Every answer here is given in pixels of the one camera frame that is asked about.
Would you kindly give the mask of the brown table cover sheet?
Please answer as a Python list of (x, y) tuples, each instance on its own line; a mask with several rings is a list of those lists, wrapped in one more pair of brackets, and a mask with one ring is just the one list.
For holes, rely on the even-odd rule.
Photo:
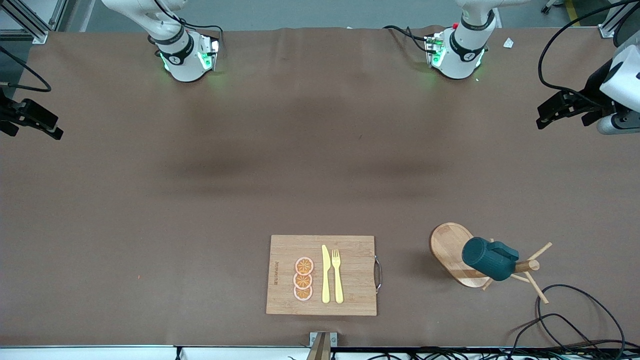
[[(640, 345), (640, 135), (538, 130), (553, 28), (507, 28), (466, 80), (382, 29), (229, 31), (173, 80), (142, 33), (55, 33), (21, 92), (56, 141), (0, 134), (0, 346), (510, 346), (518, 280), (458, 284), (429, 237), (458, 223), (597, 298)], [(513, 48), (504, 48), (507, 38)], [(266, 313), (272, 235), (375, 237), (376, 316)]]

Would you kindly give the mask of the dark green ribbed cup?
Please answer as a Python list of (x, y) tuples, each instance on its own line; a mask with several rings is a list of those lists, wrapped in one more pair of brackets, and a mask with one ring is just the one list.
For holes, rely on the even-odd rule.
[(489, 241), (482, 237), (469, 239), (462, 248), (464, 264), (494, 281), (507, 280), (514, 274), (519, 258), (518, 250), (501, 241)]

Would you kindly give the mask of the yellow plastic knife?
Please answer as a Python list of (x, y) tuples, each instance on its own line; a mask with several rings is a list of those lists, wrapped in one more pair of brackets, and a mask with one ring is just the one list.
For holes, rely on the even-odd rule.
[(331, 257), (329, 255), (329, 249), (325, 244), (321, 246), (322, 250), (322, 292), (321, 299), (326, 305), (330, 302), (330, 285), (329, 285), (329, 271), (331, 269)]

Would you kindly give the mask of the wooden mug tree stand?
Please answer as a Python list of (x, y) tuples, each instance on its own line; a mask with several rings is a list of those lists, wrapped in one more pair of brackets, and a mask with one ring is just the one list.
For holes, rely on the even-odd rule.
[[(442, 267), (460, 284), (469, 289), (481, 289), (486, 291), (496, 281), (489, 276), (471, 268), (464, 264), (462, 259), (462, 250), (464, 245), (474, 236), (464, 226), (455, 222), (446, 222), (438, 225), (430, 234), (430, 251), (438, 260)], [(517, 280), (529, 284), (536, 292), (540, 301), (544, 305), (550, 303), (544, 294), (542, 288), (537, 284), (533, 277), (533, 272), (539, 271), (539, 257), (548, 251), (553, 243), (548, 242), (542, 248), (535, 251), (531, 256), (519, 260), (515, 264), (515, 272), (507, 279)]]

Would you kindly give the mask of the white table edge rail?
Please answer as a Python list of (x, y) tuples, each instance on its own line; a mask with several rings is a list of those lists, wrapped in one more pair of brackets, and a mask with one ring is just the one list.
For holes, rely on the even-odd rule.
[(520, 347), (307, 346), (0, 346), (0, 360), (614, 360), (615, 348), (595, 353)]

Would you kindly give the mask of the yellow plastic fork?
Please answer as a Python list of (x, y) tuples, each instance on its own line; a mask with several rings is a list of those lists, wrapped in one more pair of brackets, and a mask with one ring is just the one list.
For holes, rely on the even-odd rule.
[(331, 251), (331, 264), (334, 269), (334, 300), (341, 305), (345, 301), (343, 292), (342, 278), (340, 273), (341, 256), (339, 249), (333, 249)]

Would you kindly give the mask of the aluminium frame profile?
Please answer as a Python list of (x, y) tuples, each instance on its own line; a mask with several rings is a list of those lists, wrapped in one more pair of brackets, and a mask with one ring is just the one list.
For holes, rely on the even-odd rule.
[(70, 0), (0, 0), (0, 40), (45, 44)]
[(626, 0), (606, 1), (614, 6), (608, 9), (605, 20), (598, 25), (598, 30), (602, 39), (612, 39), (615, 34), (617, 34), (617, 31), (619, 31), (622, 23), (630, 18), (634, 11), (634, 7), (636, 5), (640, 5), (640, 3), (620, 4)]

